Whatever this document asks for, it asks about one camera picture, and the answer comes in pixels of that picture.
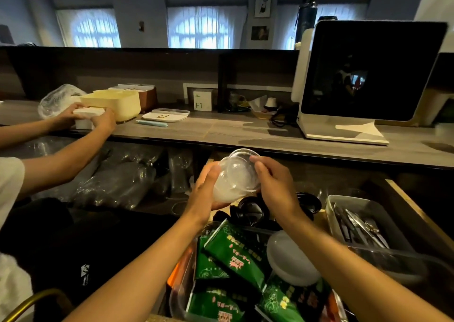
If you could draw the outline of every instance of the yellow container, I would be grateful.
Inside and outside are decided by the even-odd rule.
[[[117,122],[135,118],[140,113],[140,99],[137,90],[95,90],[80,97],[87,107],[111,108]]]

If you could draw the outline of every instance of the black screen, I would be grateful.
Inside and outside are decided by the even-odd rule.
[[[301,112],[410,120],[446,29],[443,22],[319,22]]]

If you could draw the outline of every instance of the green packet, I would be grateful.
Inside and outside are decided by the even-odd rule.
[[[227,219],[210,235],[203,248],[229,273],[239,275],[260,292],[265,288],[271,273],[265,248]]]
[[[297,287],[274,275],[256,310],[272,322],[318,322],[330,292],[331,287],[323,278],[314,285]]]
[[[202,235],[197,242],[197,259],[194,279],[227,279],[230,276],[214,262],[211,256],[205,254],[203,245],[210,238],[210,235]]]
[[[190,321],[242,322],[247,297],[195,282],[186,307]]]

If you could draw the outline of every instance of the light blue pen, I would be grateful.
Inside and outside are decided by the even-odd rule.
[[[167,127],[168,123],[162,121],[151,121],[151,120],[136,120],[136,123],[141,125],[150,125],[158,127]]]

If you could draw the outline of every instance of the monitor stand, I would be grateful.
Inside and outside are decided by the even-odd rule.
[[[300,113],[298,125],[306,138],[337,142],[388,145],[374,119]]]

